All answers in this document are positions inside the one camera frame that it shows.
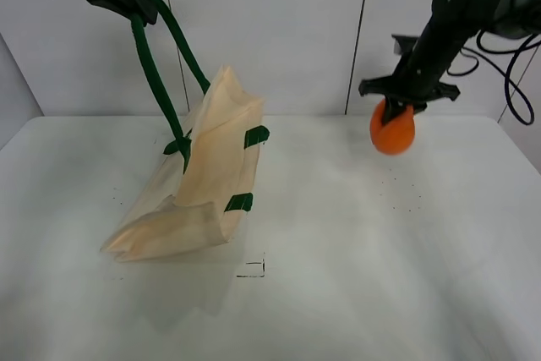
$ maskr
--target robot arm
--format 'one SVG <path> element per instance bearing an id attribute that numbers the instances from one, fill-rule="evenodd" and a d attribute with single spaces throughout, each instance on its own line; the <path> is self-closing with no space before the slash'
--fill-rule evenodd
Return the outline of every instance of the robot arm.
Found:
<path id="1" fill-rule="evenodd" d="M 541 0 L 433 0 L 432 17 L 419 38 L 394 36 L 402 57 L 393 74 L 363 80 L 359 86 L 361 96 L 385 97 L 385 106 L 377 109 L 381 123 L 375 127 L 385 132 L 387 125 L 394 126 L 393 120 L 408 110 L 422 112 L 428 102 L 441 98 L 454 101 L 460 91 L 455 85 L 441 83 L 440 78 L 466 41 L 479 32 L 513 40 L 541 34 Z M 413 142 L 414 131 L 406 133 Z M 372 134 L 376 147 L 381 143 L 377 137 Z M 407 148 L 411 142 L 402 140 L 402 144 Z"/>

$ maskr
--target white tabletop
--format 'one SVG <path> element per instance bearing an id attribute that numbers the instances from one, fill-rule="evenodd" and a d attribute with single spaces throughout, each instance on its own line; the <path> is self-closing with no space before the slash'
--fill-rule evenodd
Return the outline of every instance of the white tabletop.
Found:
<path id="1" fill-rule="evenodd" d="M 0 358 L 541 359 L 541 177 L 495 122 L 420 115 L 398 157 L 366 118 L 265 125 L 235 239 L 126 265 L 99 248 L 165 120 L 27 123 L 0 150 Z"/>

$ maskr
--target green strap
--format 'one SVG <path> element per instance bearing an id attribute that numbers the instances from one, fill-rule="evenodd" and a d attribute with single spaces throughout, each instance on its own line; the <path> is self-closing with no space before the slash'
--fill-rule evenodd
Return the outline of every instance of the green strap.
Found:
<path id="1" fill-rule="evenodd" d="M 197 79 L 197 82 L 199 83 L 201 90 L 203 91 L 203 93 L 206 93 L 206 91 L 210 87 L 210 82 L 203 75 L 201 68 L 197 64 L 197 61 L 195 60 L 194 54 L 189 49 L 189 45 L 188 45 L 188 42 L 186 41 L 186 37 L 184 37 L 183 31 L 180 29 L 180 26 L 178 25 L 178 22 L 175 19 L 175 16 L 173 16 L 173 14 L 171 13 L 171 10 L 169 9 L 169 7 L 166 5 L 166 3 L 163 0 L 151 0 L 151 1 L 156 6 L 160 16 L 166 22 L 167 28 L 169 29 L 169 31 L 171 31 L 172 38 L 177 43 L 177 47 L 180 50 L 180 53 L 183 54 L 184 61 L 186 61 L 186 64 L 189 66 L 190 71 L 192 71 L 192 74 Z"/>
<path id="2" fill-rule="evenodd" d="M 235 194 L 229 200 L 224 211 L 251 211 L 253 203 L 253 194 Z"/>
<path id="3" fill-rule="evenodd" d="M 244 148 L 265 143 L 269 139 L 269 135 L 271 135 L 271 132 L 265 126 L 257 126 L 248 130 L 244 135 Z"/>
<path id="4" fill-rule="evenodd" d="M 145 26 L 142 18 L 138 14 L 133 14 L 130 21 L 141 66 L 149 82 L 150 89 L 171 127 L 171 131 L 175 137 L 175 144 L 184 157 L 184 171 L 186 171 L 189 163 L 191 141 L 183 136 L 183 129 L 178 121 L 177 113 L 161 81 L 160 74 L 150 52 L 148 41 L 146 40 Z"/>

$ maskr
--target white table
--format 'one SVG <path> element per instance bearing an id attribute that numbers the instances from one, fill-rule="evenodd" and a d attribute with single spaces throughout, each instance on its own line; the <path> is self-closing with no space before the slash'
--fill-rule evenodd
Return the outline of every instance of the white table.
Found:
<path id="1" fill-rule="evenodd" d="M 367 118 L 265 124 L 235 239 L 125 265 L 98 249 L 165 120 L 27 123 L 0 150 L 0 358 L 541 359 L 541 177 L 495 122 L 420 115 L 398 157 Z"/>

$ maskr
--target orange ball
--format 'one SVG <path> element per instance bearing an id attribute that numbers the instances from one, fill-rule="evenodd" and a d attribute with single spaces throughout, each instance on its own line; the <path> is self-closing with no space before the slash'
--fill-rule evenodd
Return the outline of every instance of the orange ball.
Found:
<path id="1" fill-rule="evenodd" d="M 385 125 L 381 123 L 384 111 L 385 99 L 375 108 L 372 115 L 370 138 L 377 151 L 395 156 L 407 150 L 415 138 L 413 106 L 408 105 L 405 112 Z"/>

